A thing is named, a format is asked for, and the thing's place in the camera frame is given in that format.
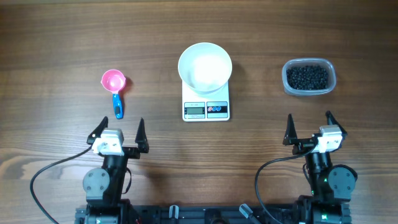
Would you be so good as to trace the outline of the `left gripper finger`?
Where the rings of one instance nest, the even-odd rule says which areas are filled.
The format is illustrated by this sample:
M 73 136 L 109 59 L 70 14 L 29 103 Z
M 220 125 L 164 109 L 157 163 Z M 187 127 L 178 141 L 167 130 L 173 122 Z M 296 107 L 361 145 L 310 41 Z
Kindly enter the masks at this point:
M 92 145 L 96 138 L 101 136 L 101 133 L 108 127 L 108 117 L 105 116 L 99 125 L 88 135 L 86 143 Z
M 145 123 L 144 119 L 141 118 L 139 122 L 139 127 L 137 129 L 135 143 L 137 144 L 137 148 L 141 153 L 148 153 L 149 152 L 149 143 L 146 136 L 145 131 Z

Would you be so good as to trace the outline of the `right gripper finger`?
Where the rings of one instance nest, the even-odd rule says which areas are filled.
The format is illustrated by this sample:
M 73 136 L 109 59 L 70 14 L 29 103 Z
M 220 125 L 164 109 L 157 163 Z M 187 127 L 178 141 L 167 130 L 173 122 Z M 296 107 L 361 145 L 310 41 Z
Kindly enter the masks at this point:
M 331 111 L 327 111 L 325 113 L 325 116 L 326 116 L 326 120 L 327 120 L 327 124 L 328 125 L 337 125 L 340 128 L 341 132 L 342 132 L 342 136 L 347 136 L 348 135 L 346 130 L 340 125 L 339 122 L 337 122 L 337 120 L 335 119 L 335 117 L 333 116 Z
M 297 132 L 295 130 L 294 120 L 291 114 L 287 117 L 287 127 L 282 144 L 285 146 L 298 144 Z

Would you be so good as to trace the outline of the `pink scoop blue handle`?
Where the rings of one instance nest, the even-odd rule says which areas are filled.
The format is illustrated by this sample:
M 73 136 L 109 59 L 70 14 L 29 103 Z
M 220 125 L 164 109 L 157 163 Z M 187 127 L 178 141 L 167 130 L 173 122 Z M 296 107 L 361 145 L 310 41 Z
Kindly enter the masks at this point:
M 101 78 L 102 86 L 112 93 L 113 109 L 117 119 L 123 119 L 123 104 L 119 92 L 125 87 L 126 77 L 119 70 L 108 70 Z

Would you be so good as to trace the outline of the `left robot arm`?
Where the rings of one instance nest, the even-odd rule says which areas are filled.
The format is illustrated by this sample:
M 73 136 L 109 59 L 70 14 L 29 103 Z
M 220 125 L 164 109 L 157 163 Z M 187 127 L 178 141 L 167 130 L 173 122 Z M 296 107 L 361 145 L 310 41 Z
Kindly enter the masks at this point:
M 137 129 L 136 147 L 123 146 L 124 136 L 121 129 L 108 128 L 105 116 L 100 124 L 87 137 L 87 144 L 95 154 L 103 157 L 103 164 L 86 173 L 83 189 L 87 205 L 76 210 L 75 223 L 79 224 L 124 224 L 141 223 L 142 219 L 128 199 L 122 199 L 131 187 L 124 188 L 129 159 L 139 159 L 142 153 L 149 152 L 149 143 L 145 132 L 144 120 Z

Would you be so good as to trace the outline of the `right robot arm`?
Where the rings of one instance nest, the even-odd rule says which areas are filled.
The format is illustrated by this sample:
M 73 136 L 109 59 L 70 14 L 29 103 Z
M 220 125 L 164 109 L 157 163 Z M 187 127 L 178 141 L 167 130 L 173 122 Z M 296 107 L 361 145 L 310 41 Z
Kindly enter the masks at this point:
M 351 223 L 348 203 L 358 175 L 349 166 L 334 165 L 330 154 L 342 147 L 345 129 L 330 111 L 327 124 L 310 138 L 299 139 L 291 114 L 283 145 L 292 145 L 292 154 L 305 157 L 304 169 L 312 190 L 311 196 L 301 195 L 292 205 L 292 223 Z

